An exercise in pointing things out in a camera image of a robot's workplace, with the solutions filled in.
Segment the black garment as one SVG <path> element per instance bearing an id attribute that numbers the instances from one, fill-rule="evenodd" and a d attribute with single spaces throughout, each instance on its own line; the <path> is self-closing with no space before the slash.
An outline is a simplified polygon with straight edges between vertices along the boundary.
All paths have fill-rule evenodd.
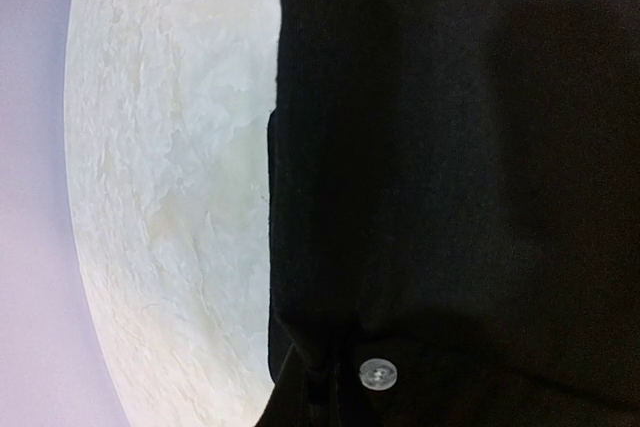
<path id="1" fill-rule="evenodd" d="M 639 422 L 639 0 L 280 0 L 263 426 Z"/>

